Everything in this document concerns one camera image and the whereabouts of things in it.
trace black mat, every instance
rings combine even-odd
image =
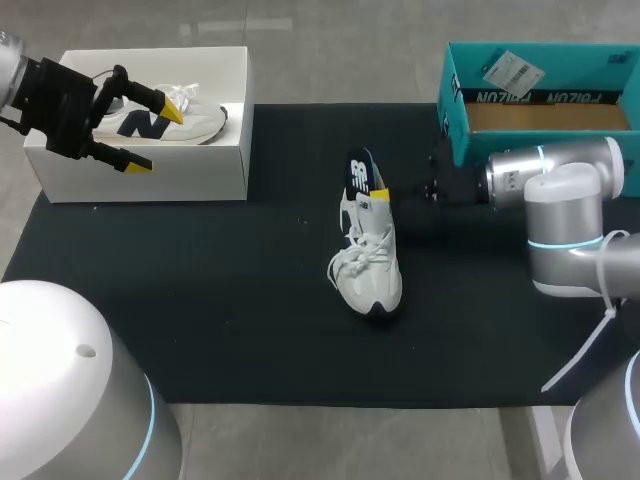
[[[599,300],[538,294],[521,213],[396,211],[401,318],[372,328],[325,278],[341,245],[350,146],[389,184],[424,173],[429,105],[256,106],[250,202],[51,205],[41,196],[4,280],[42,279],[94,303],[170,402],[497,407],[575,402],[640,345],[625,308],[580,366]],[[606,208],[640,230],[640,200]]]

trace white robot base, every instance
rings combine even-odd
[[[51,283],[0,284],[0,478],[178,480],[167,405],[104,317]]]

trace shoe tongue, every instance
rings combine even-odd
[[[358,220],[364,233],[384,235],[392,223],[389,202],[383,198],[373,198],[362,193],[356,195]]]

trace shoe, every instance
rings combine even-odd
[[[340,228],[347,248],[331,259],[327,278],[355,312],[390,314],[400,304],[402,276],[389,191],[366,148],[349,152],[346,167]]]
[[[184,114],[184,124],[178,125],[143,109],[128,98],[121,104],[112,104],[116,111],[105,115],[97,129],[96,138],[138,137],[153,140],[184,141],[213,138],[227,122],[227,110],[217,104],[206,105],[194,100],[198,84],[158,85],[154,88],[167,94]]]

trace navy logo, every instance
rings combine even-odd
[[[122,125],[120,125],[118,135],[131,137],[136,133],[136,130],[138,130],[138,134],[142,138],[160,140],[170,123],[170,120],[158,116],[152,125],[151,112],[148,112],[147,110],[134,110],[127,115],[127,118],[125,118]]]
[[[460,82],[455,73],[451,77],[451,90],[453,91],[453,101],[455,102],[458,99],[458,93],[460,93]]]

